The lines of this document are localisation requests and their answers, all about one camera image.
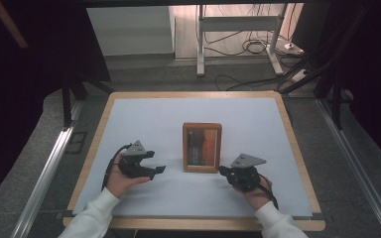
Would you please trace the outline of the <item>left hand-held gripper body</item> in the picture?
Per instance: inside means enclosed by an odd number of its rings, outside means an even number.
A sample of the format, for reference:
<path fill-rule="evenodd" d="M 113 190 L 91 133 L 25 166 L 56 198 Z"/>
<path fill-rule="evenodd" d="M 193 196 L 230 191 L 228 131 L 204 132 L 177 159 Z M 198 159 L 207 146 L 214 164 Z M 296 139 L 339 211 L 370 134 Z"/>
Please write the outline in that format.
<path fill-rule="evenodd" d="M 119 170 L 128 178 L 144 177 L 145 171 L 142 169 L 140 163 L 147 155 L 140 141 L 127 145 L 122 150 L 122 157 L 118 163 Z"/>

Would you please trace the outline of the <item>person's left hand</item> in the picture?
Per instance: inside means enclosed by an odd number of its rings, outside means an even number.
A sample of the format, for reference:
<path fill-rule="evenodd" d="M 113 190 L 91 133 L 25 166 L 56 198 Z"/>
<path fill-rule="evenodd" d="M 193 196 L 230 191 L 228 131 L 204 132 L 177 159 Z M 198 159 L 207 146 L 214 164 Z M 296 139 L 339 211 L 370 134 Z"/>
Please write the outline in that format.
<path fill-rule="evenodd" d="M 115 163 L 108 175 L 106 188 L 117 198 L 122 197 L 127 193 L 128 189 L 134 185 L 148 182 L 148 177 L 128 178 L 122 174 L 118 168 L 118 164 Z"/>

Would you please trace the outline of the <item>wooden framed white board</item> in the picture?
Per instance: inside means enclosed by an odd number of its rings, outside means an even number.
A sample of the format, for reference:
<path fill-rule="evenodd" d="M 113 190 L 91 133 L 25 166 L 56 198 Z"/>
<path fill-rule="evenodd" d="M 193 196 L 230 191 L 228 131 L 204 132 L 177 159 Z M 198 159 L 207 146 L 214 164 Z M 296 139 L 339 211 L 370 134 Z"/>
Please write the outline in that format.
<path fill-rule="evenodd" d="M 219 174 L 183 169 L 183 125 L 218 123 L 222 127 L 220 162 L 229 166 L 240 154 L 264 159 L 258 172 L 273 184 L 284 214 L 312 215 L 295 154 L 273 98 L 135 98 L 114 102 L 87 181 L 73 209 L 101 191 L 115 152 L 140 141 L 154 152 L 143 166 L 164 167 L 153 180 L 133 186 L 114 208 L 120 216 L 251 217 L 253 208 Z"/>

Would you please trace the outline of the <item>person's right hand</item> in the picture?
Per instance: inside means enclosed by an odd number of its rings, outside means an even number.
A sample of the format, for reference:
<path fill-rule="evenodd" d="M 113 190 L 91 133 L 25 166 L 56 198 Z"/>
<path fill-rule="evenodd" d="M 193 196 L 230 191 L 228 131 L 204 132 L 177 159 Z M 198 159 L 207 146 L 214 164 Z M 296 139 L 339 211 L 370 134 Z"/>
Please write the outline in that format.
<path fill-rule="evenodd" d="M 265 187 L 268 191 L 272 190 L 272 183 L 265 177 L 260 177 L 260 184 Z M 263 205 L 271 201 L 270 196 L 262 189 L 256 188 L 250 192 L 242 192 L 236 189 L 237 192 L 242 194 L 244 198 L 248 201 L 250 206 L 254 210 L 258 210 Z"/>

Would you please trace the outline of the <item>wooden photo frame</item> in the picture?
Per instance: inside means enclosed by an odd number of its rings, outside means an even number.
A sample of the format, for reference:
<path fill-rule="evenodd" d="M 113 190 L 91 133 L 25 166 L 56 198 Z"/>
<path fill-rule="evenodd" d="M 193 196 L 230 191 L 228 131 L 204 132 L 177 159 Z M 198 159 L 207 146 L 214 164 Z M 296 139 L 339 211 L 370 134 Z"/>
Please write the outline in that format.
<path fill-rule="evenodd" d="M 183 164 L 186 172 L 217 173 L 220 162 L 222 126 L 219 123 L 183 125 Z"/>

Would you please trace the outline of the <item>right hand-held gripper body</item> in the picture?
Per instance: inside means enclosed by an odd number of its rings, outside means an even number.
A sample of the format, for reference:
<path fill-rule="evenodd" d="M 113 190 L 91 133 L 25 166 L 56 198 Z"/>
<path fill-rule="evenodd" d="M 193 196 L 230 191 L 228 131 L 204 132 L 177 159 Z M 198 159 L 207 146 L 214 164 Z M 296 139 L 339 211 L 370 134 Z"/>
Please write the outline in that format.
<path fill-rule="evenodd" d="M 228 182 L 243 192 L 254 190 L 260 182 L 256 166 L 266 164 L 265 159 L 240 154 L 229 168 Z"/>

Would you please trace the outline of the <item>dark curtain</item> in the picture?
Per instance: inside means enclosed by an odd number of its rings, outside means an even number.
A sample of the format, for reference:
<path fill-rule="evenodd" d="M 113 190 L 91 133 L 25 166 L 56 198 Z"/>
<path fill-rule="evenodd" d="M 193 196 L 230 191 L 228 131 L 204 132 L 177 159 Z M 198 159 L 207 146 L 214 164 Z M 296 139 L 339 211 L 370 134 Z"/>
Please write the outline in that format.
<path fill-rule="evenodd" d="M 0 19 L 0 184 L 43 112 L 44 99 L 68 84 L 108 81 L 85 7 L 64 0 L 0 0 L 24 40 Z"/>
<path fill-rule="evenodd" d="M 293 42 L 309 55 L 312 66 L 322 66 L 361 5 L 368 11 L 342 53 L 337 75 L 353 95 L 352 113 L 381 149 L 381 0 L 306 2 Z"/>

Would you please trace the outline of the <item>black metal stand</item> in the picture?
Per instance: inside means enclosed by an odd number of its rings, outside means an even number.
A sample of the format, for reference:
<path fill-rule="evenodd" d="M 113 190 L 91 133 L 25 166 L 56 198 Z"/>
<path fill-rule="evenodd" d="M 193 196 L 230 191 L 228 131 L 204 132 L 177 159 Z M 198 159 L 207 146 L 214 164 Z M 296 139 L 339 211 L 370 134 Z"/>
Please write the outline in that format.
<path fill-rule="evenodd" d="M 77 100 L 85 100 L 87 97 L 87 91 L 84 84 L 88 82 L 92 86 L 111 94 L 114 92 L 114 89 L 103 84 L 102 82 L 92 79 L 90 76 L 87 76 L 84 73 L 77 73 L 73 75 L 65 75 L 63 77 L 63 128 L 66 130 L 73 122 L 72 113 L 71 113 L 71 100 L 70 95 Z"/>
<path fill-rule="evenodd" d="M 348 48 L 350 42 L 352 41 L 355 32 L 367 13 L 367 10 L 368 8 L 362 5 L 355 8 L 355 11 L 337 33 L 339 36 L 339 41 L 335 45 L 332 55 L 326 63 L 303 76 L 299 81 L 293 82 L 287 78 L 286 82 L 284 84 L 280 84 L 277 88 L 278 93 L 289 94 L 314 79 L 319 78 L 319 83 L 314 89 L 314 96 L 315 98 L 325 98 L 327 94 L 332 91 L 330 116 L 331 122 L 338 130 L 342 129 L 340 124 L 342 84 L 338 71 L 342 66 L 344 51 Z"/>

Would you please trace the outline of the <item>white panel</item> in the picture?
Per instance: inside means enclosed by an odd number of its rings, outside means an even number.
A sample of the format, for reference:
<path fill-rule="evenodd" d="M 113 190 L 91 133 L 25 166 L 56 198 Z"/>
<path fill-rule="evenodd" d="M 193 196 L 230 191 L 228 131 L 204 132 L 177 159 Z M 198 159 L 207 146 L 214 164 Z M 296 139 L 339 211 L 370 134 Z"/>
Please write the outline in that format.
<path fill-rule="evenodd" d="M 168 6 L 87 8 L 105 56 L 172 54 L 174 15 Z"/>

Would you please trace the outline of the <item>white metal desk frame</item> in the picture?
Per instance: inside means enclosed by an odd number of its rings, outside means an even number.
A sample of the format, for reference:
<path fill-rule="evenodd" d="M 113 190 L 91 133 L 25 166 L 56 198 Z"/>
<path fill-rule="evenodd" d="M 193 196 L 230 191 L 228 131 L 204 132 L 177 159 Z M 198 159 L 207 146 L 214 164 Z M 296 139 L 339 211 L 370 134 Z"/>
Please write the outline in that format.
<path fill-rule="evenodd" d="M 288 4 L 284 3 L 282 10 L 277 16 L 232 16 L 232 17 L 204 17 L 203 6 L 198 6 L 197 17 L 197 55 L 196 75 L 204 76 L 204 47 L 203 34 L 206 32 L 240 32 L 240 31 L 264 31 L 273 32 L 272 40 L 266 45 L 266 52 L 273 70 L 277 75 L 284 72 L 275 53 L 280 31 L 285 19 Z"/>

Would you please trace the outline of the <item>aluminium rail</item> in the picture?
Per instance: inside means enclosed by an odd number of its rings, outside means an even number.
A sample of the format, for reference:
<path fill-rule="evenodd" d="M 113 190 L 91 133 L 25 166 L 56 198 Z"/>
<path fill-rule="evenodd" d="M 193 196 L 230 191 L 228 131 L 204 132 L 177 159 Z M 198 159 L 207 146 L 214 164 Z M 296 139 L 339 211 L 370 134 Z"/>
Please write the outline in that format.
<path fill-rule="evenodd" d="M 343 130 L 339 129 L 333 122 L 331 109 L 326 104 L 326 101 L 324 99 L 317 99 L 316 104 L 381 226 L 381 195 L 361 165 Z"/>
<path fill-rule="evenodd" d="M 72 131 L 73 127 L 68 127 L 60 132 L 10 238 L 28 237 L 63 157 Z"/>

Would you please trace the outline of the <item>white power strip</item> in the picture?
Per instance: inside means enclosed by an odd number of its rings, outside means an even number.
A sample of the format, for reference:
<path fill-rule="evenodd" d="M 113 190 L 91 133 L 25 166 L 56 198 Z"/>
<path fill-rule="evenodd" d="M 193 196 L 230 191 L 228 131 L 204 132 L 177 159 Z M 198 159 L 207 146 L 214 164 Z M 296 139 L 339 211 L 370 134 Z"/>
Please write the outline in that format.
<path fill-rule="evenodd" d="M 308 74 L 311 72 L 308 69 L 301 69 L 299 72 L 297 72 L 292 78 L 291 82 L 298 82 L 305 78 Z"/>

